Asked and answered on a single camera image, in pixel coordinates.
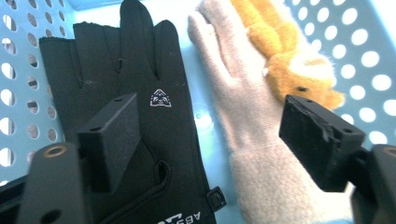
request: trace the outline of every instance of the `orange plush toy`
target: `orange plush toy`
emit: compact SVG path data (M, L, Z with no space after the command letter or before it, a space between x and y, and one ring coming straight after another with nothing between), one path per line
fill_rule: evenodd
M294 94L328 109L342 105L344 94L332 89L331 62L311 48L286 7L275 1L231 0L250 40L268 60L273 93L282 102Z

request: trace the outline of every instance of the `white knit glove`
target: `white knit glove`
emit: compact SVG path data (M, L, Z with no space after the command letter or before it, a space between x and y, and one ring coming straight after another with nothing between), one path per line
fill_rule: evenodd
M263 76L228 0L204 0L189 16L231 151L238 202L247 223L318 223L350 218L348 194L322 192L279 139L283 105Z

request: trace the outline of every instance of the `stuffed animal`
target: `stuffed animal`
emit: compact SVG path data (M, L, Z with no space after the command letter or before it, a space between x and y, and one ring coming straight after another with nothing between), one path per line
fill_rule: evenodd
M231 0L250 40L268 60L265 75L273 93L281 102L294 94L328 109L342 105L344 94L332 89L331 62L312 49L286 7L274 1Z

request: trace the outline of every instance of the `black glove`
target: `black glove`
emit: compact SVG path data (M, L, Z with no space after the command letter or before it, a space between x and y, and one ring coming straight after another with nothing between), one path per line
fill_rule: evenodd
M225 202L207 184L176 28L153 27L136 0L125 0L120 13L120 29L82 23L76 42L40 40L66 141L76 143L76 130L109 100L137 92L142 140L117 191L90 194L93 219L216 223L213 212Z

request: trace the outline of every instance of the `perforated basket wall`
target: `perforated basket wall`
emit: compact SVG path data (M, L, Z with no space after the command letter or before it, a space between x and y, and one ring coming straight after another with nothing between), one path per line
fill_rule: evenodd
M367 133L364 146L396 144L396 51L369 0L285 0L308 40L332 59L334 112Z
M26 175L35 151L63 140L38 39L72 37L72 13L63 0L0 1L0 185Z

